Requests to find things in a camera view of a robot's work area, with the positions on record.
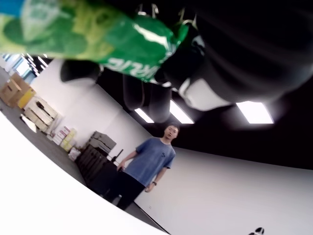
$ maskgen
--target green plastic bag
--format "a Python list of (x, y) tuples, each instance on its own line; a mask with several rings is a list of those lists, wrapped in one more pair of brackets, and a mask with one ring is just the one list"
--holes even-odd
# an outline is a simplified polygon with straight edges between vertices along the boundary
[(0, 8), (0, 51), (92, 60), (149, 82), (184, 40), (149, 16), (130, 18), (105, 3), (87, 0), (20, 0), (20, 15)]

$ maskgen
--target gray floor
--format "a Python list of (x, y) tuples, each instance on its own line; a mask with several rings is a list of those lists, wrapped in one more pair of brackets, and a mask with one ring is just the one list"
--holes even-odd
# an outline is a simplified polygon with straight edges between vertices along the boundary
[[(7, 80), (9, 76), (8, 74), (0, 68), (0, 86), (2, 86)], [(85, 184), (85, 181), (82, 175), (79, 172), (77, 165), (72, 162), (65, 150), (61, 147), (57, 146), (54, 142), (50, 141), (42, 132), (37, 131), (34, 133), (31, 131), (28, 126), (26, 126), (20, 120), (20, 114), (22, 111), (19, 108), (10, 108), (6, 106), (3, 101), (0, 99), (0, 107), (2, 108), (3, 114), (7, 117), (7, 119), (25, 136), (27, 139), (35, 145), (40, 151), (42, 151), (49, 159), (51, 159), (56, 165), (58, 165), (61, 169), (71, 175), (74, 179)], [(162, 230), (153, 220), (151, 220), (136, 204), (131, 204), (127, 210), (127, 213), (132, 216), (140, 219), (151, 226)]]

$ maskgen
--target ceiling light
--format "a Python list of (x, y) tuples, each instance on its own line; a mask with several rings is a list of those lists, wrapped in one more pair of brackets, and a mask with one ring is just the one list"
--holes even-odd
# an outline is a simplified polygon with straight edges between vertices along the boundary
[(38, 69), (36, 69), (36, 67), (34, 67), (33, 65), (31, 65), (33, 67), (34, 70), (36, 70), (38, 72)]
[(135, 112), (138, 113), (139, 116), (142, 117), (147, 123), (154, 123), (154, 121), (149, 118), (148, 115), (146, 115), (141, 109), (135, 109)]
[(238, 108), (244, 114), (250, 124), (273, 124), (273, 120), (262, 103), (246, 101), (237, 103)]
[(30, 54), (28, 54), (28, 53), (26, 53), (26, 54), (32, 61), (34, 61), (33, 57), (31, 57)]
[(47, 63), (46, 63), (45, 61), (43, 61), (42, 58), (40, 58), (40, 57), (38, 56), (38, 59), (40, 60), (41, 63), (43, 63), (46, 67), (48, 67)]
[(170, 112), (173, 114), (178, 121), (182, 124), (194, 124), (194, 121), (174, 102), (171, 100)]
[(28, 61), (29, 61), (30, 63), (32, 63), (34, 66), (36, 66), (36, 65), (35, 65), (35, 63), (34, 63), (34, 62), (32, 62), (30, 59), (28, 59)]

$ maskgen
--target black pants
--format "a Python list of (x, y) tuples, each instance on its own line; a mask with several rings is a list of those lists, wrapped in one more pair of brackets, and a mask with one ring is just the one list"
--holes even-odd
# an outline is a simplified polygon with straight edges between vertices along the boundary
[(134, 179), (132, 176), (126, 174), (125, 172), (119, 172), (116, 180), (113, 182), (106, 193), (104, 198), (113, 202), (113, 200), (118, 196), (122, 195), (121, 200), (118, 202), (117, 207), (121, 210), (126, 210), (126, 208), (139, 196), (139, 194), (145, 189), (145, 186), (139, 181)]

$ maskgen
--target blue t-shirt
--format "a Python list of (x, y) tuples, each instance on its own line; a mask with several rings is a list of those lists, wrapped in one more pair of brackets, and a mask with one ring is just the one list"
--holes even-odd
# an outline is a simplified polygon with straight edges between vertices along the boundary
[(137, 155), (125, 169), (145, 187), (150, 184), (164, 167), (171, 168), (176, 155), (170, 144), (164, 144), (160, 138), (150, 138), (136, 148)]

